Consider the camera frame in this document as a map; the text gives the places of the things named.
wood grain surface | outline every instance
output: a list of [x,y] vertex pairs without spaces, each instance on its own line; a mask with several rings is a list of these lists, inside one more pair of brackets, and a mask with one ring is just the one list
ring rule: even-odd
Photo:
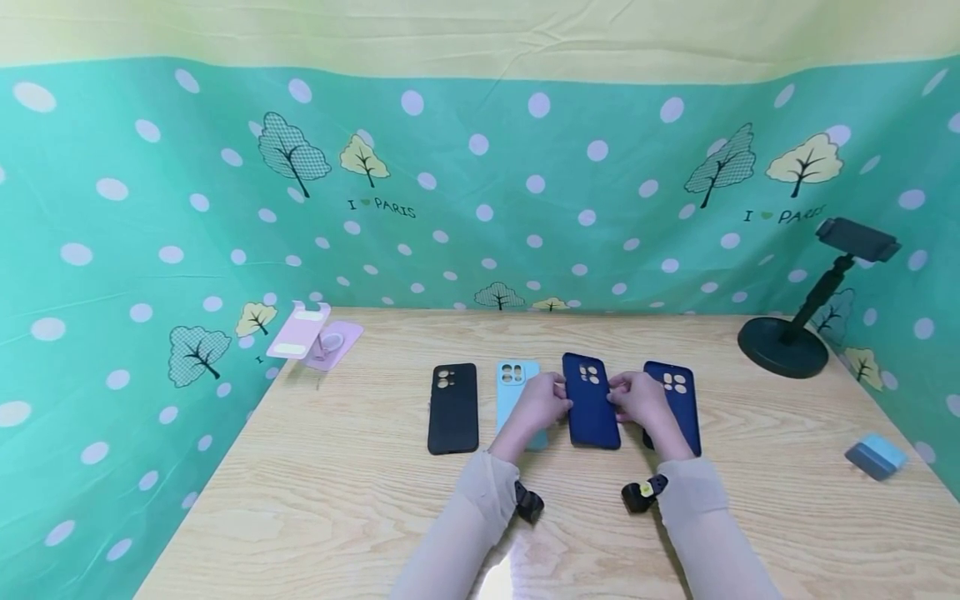
[[[736,346],[743,317],[620,317],[335,309],[366,332],[334,372],[284,368],[139,591],[171,598],[382,598],[440,512],[468,455],[426,450],[433,367],[478,370],[480,439],[495,427],[495,367],[566,351],[610,373],[648,359],[696,374],[705,456],[786,598],[960,598],[960,505],[831,358],[796,381]],[[875,431],[908,451],[878,483],[844,452]],[[651,475],[635,427],[619,451],[574,449],[565,427],[528,453],[524,484],[546,502],[515,519],[471,597],[685,598],[655,516],[620,489]]]

navy blue phone case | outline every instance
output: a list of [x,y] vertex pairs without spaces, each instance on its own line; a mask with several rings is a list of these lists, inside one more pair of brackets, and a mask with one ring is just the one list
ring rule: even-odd
[[[700,456],[703,449],[700,447],[700,420],[697,418],[697,391],[693,384],[693,371],[687,367],[652,360],[643,365],[643,371],[663,385],[666,401],[674,417],[677,418],[677,424],[680,425],[686,442],[690,444],[693,454]],[[654,449],[653,440],[647,435],[646,430],[643,431],[643,445],[651,450]]]
[[570,409],[570,442],[607,450],[620,447],[616,409],[607,401],[610,383],[603,362],[567,352],[564,354],[566,395],[573,400]]

beige sleeve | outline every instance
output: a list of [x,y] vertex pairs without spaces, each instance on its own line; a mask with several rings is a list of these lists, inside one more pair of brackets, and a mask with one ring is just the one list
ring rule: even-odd
[[657,503],[695,600],[782,598],[727,510],[727,493],[707,459],[668,461]]
[[453,495],[403,567],[391,600],[462,600],[516,509],[515,465],[486,450],[470,458]]

tree illustration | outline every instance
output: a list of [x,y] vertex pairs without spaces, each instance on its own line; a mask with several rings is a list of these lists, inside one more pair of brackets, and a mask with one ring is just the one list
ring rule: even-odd
[[774,158],[767,168],[767,177],[793,183],[790,198],[796,198],[801,183],[823,183],[840,175],[843,160],[837,157],[839,149],[829,135],[817,133],[785,155]]
[[340,166],[351,173],[366,175],[370,187],[373,187],[373,178],[384,179],[390,176],[387,165],[383,164],[367,142],[356,133],[350,137],[350,142],[340,153]]
[[827,303],[813,313],[811,322],[816,327],[817,333],[835,346],[840,346],[844,336],[847,335],[847,319],[853,312],[855,298],[856,292],[853,288],[841,290],[830,296]]
[[534,308],[538,310],[545,310],[547,312],[553,312],[555,310],[566,310],[569,306],[566,305],[566,302],[560,300],[556,296],[548,298],[546,300],[541,300],[535,303]]
[[240,321],[237,322],[237,335],[246,337],[256,333],[257,330],[263,331],[263,335],[270,335],[266,324],[272,321],[275,316],[276,309],[272,306],[259,302],[247,302],[243,305]]
[[288,180],[297,180],[304,198],[310,197],[304,181],[326,177],[333,170],[323,151],[311,146],[299,128],[288,124],[275,112],[263,115],[259,148],[263,161],[275,173]]
[[878,392],[883,391],[883,379],[880,378],[880,366],[869,348],[847,348],[844,356],[850,361],[850,369],[857,381],[866,383]]
[[714,188],[735,185],[754,176],[756,155],[750,149],[754,142],[752,128],[753,124],[747,123],[738,129],[720,150],[707,156],[707,160],[690,174],[684,189],[691,194],[707,192],[701,208],[707,207]]
[[183,388],[200,378],[205,372],[219,379],[220,374],[213,363],[220,360],[230,338],[223,331],[207,331],[203,327],[174,327],[170,331],[170,372],[167,376],[174,386]]
[[495,281],[474,294],[473,300],[481,306],[496,306],[497,310],[503,310],[504,306],[516,307],[527,303],[527,300],[518,296],[516,291],[501,281]]

pink phone stand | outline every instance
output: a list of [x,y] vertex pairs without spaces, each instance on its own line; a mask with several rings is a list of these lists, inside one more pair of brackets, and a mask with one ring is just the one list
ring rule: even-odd
[[360,338],[363,327],[346,321],[324,327],[330,316],[330,305],[325,302],[318,305],[319,311],[306,310],[297,302],[293,314],[267,348],[267,356],[296,358],[318,371],[332,370]]

